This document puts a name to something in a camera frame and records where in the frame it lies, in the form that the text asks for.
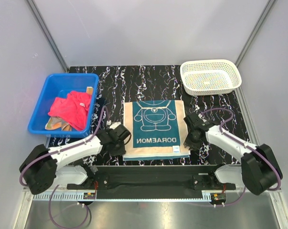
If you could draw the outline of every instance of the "blue plastic bin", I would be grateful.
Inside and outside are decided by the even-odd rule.
[[[97,94],[98,76],[87,73],[59,73],[49,75],[43,85],[38,102],[28,126],[29,132],[47,137],[77,137],[83,138],[90,134],[91,116],[94,110]],[[71,91],[86,92],[87,87],[93,87],[92,100],[88,112],[88,120],[84,130],[62,131],[61,129],[46,130],[49,120],[48,112],[56,97],[66,98]]]

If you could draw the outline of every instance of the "red cloth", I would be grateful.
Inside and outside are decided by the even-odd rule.
[[[66,99],[56,97],[48,115],[60,117],[76,130],[86,127],[91,95],[86,92],[72,91]]]

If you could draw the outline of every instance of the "doraemon towel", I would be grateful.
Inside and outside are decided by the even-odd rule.
[[[183,147],[187,126],[183,101],[159,100],[124,104],[124,126],[132,133],[124,160],[179,158],[190,155]]]

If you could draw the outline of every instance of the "marble pattern tabletop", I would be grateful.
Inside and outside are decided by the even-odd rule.
[[[95,114],[92,116],[91,131],[97,125],[101,108],[106,105],[112,122],[123,123],[123,103],[147,100],[183,100],[185,113],[223,107],[235,114],[226,128],[236,136],[249,141],[246,126],[235,92],[211,96],[190,96],[182,85],[179,65],[156,66],[88,66],[71,67],[70,73],[95,73],[99,76],[98,95]],[[214,111],[205,115],[213,120],[223,121],[229,114]],[[76,138],[51,138],[49,147],[60,146],[76,141]],[[191,151],[189,158],[123,161],[122,156],[110,156],[108,153],[88,156],[82,161],[89,165],[215,165],[235,164],[237,161],[228,153],[214,145],[202,144],[200,150]]]

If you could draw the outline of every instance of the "metal floor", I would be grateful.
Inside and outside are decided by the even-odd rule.
[[[237,198],[228,193],[228,202]],[[52,215],[57,215],[73,202],[52,202]],[[259,197],[246,193],[234,206],[206,208],[192,203],[168,202],[95,202],[90,206],[91,221],[87,229],[279,229],[268,193]],[[79,206],[64,211],[55,221],[64,227],[78,226],[86,213]],[[33,201],[26,229],[56,229],[49,220],[48,202]]]

